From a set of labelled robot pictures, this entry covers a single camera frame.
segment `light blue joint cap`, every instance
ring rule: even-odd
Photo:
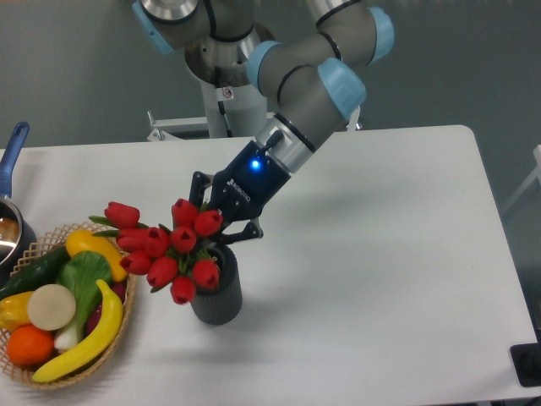
[[[135,16],[141,23],[143,29],[145,30],[145,33],[149,36],[150,42],[152,42],[154,48],[161,55],[175,52],[175,50],[167,43],[166,40],[164,40],[163,36],[161,36],[156,27],[149,20],[148,16],[145,14],[143,8],[139,4],[139,1],[136,1],[134,3],[132,9],[134,10]]]
[[[376,42],[374,56],[370,63],[377,61],[388,54],[395,44],[395,28],[385,11],[379,7],[369,7],[369,12],[374,16]]]
[[[344,62],[336,58],[329,58],[318,66],[318,74],[340,114],[349,120],[353,111],[366,98],[364,83]]]
[[[248,75],[250,82],[252,82],[252,85],[254,85],[260,92],[259,76],[261,63],[263,62],[263,58],[267,52],[276,45],[281,45],[281,43],[276,41],[261,42],[252,51],[248,58],[248,63],[246,64],[246,74]]]

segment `wicker basket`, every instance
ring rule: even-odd
[[[107,229],[104,226],[88,222],[84,222],[82,224],[72,224],[71,226],[66,225],[61,228],[56,228],[52,233],[46,233],[44,237],[38,239],[36,243],[33,243],[30,248],[25,251],[23,258],[19,259],[17,266],[15,266],[13,273],[20,271],[25,266],[30,264],[35,258],[45,254],[47,251],[64,245],[68,235],[79,228],[89,229],[93,232]],[[96,370],[100,368],[111,357],[112,353],[117,348],[118,343],[120,342],[120,339],[124,331],[126,330],[129,316],[134,306],[136,281],[136,277],[128,275],[126,300],[124,301],[123,305],[123,319],[117,336],[114,338],[109,347],[107,347],[107,349],[98,358],[96,358],[93,364],[91,364],[86,370],[83,370],[79,373],[67,375],[64,378],[54,382],[36,383],[32,381],[34,370],[18,367],[17,365],[14,365],[9,361],[8,356],[6,355],[6,344],[8,342],[9,332],[3,329],[0,329],[0,369],[2,369],[4,374],[9,375],[12,381],[17,381],[26,385],[27,387],[32,387],[40,390],[50,390],[58,389],[61,387],[68,387],[75,383],[83,381],[85,378],[96,372]]]

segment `green leafy vegetable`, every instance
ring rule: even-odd
[[[77,305],[74,318],[56,334],[58,351],[67,351],[82,341],[85,323],[101,302],[101,292],[96,285],[98,279],[111,283],[111,267],[103,255],[93,251],[79,252],[58,273],[57,283],[74,294]]]

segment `artificial vegetable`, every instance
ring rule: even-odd
[[[104,237],[94,237],[90,230],[73,231],[66,239],[66,249],[72,258],[82,251],[94,251],[105,256],[111,267],[112,280],[123,281],[128,273],[120,266],[122,256]]]
[[[101,300],[98,279],[110,283],[111,267],[103,255],[93,251],[79,252],[58,274],[57,283],[74,294],[76,303],[74,317],[56,334],[58,351],[73,348],[83,339],[85,323]]]
[[[66,247],[59,247],[36,258],[27,267],[9,278],[3,288],[0,288],[0,300],[53,283],[62,265],[68,261]]]
[[[117,296],[120,298],[120,301],[124,303],[124,300],[126,299],[126,283],[114,283],[111,285],[111,290],[117,294]],[[88,336],[91,332],[94,331],[96,326],[98,325],[98,322],[100,321],[101,317],[101,303],[96,307],[96,309],[92,312],[88,320],[86,321],[86,335]]]
[[[20,366],[42,364],[51,357],[53,350],[52,334],[31,324],[12,332],[6,344],[9,360]]]
[[[103,297],[101,319],[94,331],[75,348],[58,355],[34,373],[35,382],[50,382],[87,365],[106,349],[116,337],[122,321],[120,298],[101,279],[96,285]]]
[[[62,285],[50,283],[35,290],[26,305],[31,323],[51,332],[66,326],[75,314],[74,294]]]
[[[14,294],[0,301],[0,328],[13,331],[18,327],[30,324],[26,305],[33,292]]]

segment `pot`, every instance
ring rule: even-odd
[[[237,258],[226,245],[214,244],[208,251],[217,258],[217,265],[220,267],[218,289],[208,290],[198,287],[197,294],[190,304],[201,321],[222,325],[233,320],[243,305]]]
[[[0,287],[9,279],[17,260],[36,241],[34,231],[10,200],[15,163],[29,130],[28,123],[15,126],[0,161]]]

